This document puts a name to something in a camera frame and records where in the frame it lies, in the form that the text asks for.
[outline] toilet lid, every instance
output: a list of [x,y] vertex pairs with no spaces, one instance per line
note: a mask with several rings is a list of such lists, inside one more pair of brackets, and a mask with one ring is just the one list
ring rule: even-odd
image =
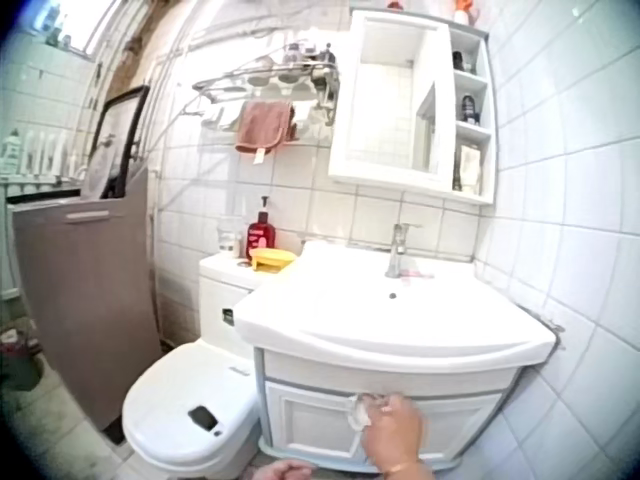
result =
[[[143,456],[188,467],[211,461],[234,433],[248,431],[257,418],[256,404],[250,362],[192,343],[142,374],[127,394],[122,420],[127,439]],[[211,431],[189,416],[199,406],[217,420]]]

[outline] yellow soap dish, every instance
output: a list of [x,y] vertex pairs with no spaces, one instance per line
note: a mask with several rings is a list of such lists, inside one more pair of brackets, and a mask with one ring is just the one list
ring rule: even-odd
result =
[[254,248],[249,250],[249,254],[251,255],[251,267],[255,271],[260,269],[279,272],[298,258],[295,253],[277,248]]

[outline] pink towel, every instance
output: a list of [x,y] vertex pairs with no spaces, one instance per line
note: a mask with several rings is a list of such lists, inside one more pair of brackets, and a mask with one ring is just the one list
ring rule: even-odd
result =
[[288,102],[248,102],[240,118],[236,150],[241,153],[265,154],[296,136],[293,123],[295,110]]

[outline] hand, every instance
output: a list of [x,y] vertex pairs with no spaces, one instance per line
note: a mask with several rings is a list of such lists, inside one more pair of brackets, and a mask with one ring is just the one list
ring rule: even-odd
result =
[[362,445],[369,459],[382,473],[406,463],[417,462],[422,443],[423,419],[410,400],[391,395],[386,405],[364,398],[371,426],[366,427]]
[[252,480],[311,480],[313,469],[301,460],[278,460],[256,470]]

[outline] metal rack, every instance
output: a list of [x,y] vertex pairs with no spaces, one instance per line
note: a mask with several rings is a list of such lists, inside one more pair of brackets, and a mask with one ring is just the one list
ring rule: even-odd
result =
[[[316,88],[311,77],[316,70],[322,71],[326,81],[326,88]],[[295,84],[277,80],[283,73],[295,73],[300,79]],[[269,84],[264,87],[250,85],[247,78],[261,75],[269,77]],[[326,114],[325,125],[332,126],[335,121],[335,110],[340,92],[340,75],[335,63],[303,61],[292,64],[279,64],[272,67],[240,68],[224,73],[218,77],[202,80],[192,88],[201,96],[207,98],[211,104],[231,102],[237,100],[289,100],[309,101],[317,100],[316,109]],[[185,112],[187,115],[204,115],[202,111]]]

